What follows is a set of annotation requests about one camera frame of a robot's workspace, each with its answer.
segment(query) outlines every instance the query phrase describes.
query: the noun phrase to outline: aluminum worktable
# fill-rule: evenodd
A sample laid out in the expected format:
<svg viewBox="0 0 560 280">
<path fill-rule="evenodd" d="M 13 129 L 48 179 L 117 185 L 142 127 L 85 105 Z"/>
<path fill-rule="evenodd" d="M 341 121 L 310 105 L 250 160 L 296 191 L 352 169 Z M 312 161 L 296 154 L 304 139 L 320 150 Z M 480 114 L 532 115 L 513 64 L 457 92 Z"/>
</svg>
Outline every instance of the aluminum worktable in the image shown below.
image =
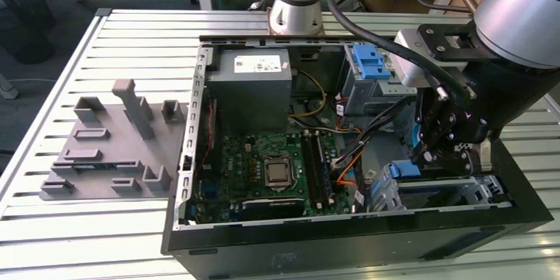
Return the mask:
<svg viewBox="0 0 560 280">
<path fill-rule="evenodd" d="M 464 18 L 352 14 L 366 29 L 394 35 L 422 23 Z M 328 35 L 345 34 L 330 14 Z M 158 253 L 166 201 L 42 201 L 38 191 L 70 132 L 81 96 L 117 104 L 117 78 L 136 80 L 148 102 L 189 101 L 198 35 L 266 33 L 261 12 L 113 10 L 96 16 L 0 177 L 0 279 L 192 279 Z M 504 143 L 556 221 L 504 237 L 453 260 L 290 276 L 310 279 L 560 279 L 560 125 L 544 98 L 502 132 Z"/>
</svg>

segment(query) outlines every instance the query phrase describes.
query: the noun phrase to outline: orange wire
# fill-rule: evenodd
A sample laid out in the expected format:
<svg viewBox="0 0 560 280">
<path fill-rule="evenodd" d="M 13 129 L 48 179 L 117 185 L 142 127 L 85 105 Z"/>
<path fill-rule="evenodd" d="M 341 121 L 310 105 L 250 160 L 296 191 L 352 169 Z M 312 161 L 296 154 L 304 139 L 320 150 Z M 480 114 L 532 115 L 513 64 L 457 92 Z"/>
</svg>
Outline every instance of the orange wire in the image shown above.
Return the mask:
<svg viewBox="0 0 560 280">
<path fill-rule="evenodd" d="M 336 118 L 336 128 L 340 130 L 340 131 L 349 131 L 349 128 L 342 128 L 342 126 L 340 126 L 340 121 L 342 120 L 342 117 L 341 116 L 338 116 L 337 118 Z M 358 129 L 358 128 L 353 128 L 353 131 L 357 131 L 357 132 L 361 132 L 361 129 Z"/>
<path fill-rule="evenodd" d="M 336 183 L 337 183 L 338 185 L 340 185 L 340 184 L 345 184 L 345 185 L 356 185 L 356 183 L 354 183 L 354 182 L 350 182 L 350 181 L 342 181 L 342 178 L 344 178 L 344 175 L 346 174 L 348 170 L 350 169 L 350 167 L 354 165 L 354 163 L 356 163 L 357 159 L 360 158 L 361 153 L 364 153 L 364 150 L 361 150 L 361 151 L 360 151 L 360 153 L 356 155 L 356 157 L 354 157 L 354 158 L 352 159 L 352 161 L 348 163 L 348 165 L 346 165 L 346 167 L 345 167 L 345 169 L 344 169 L 342 173 L 340 173 L 340 176 L 338 176 L 338 178 L 336 179 Z"/>
</svg>

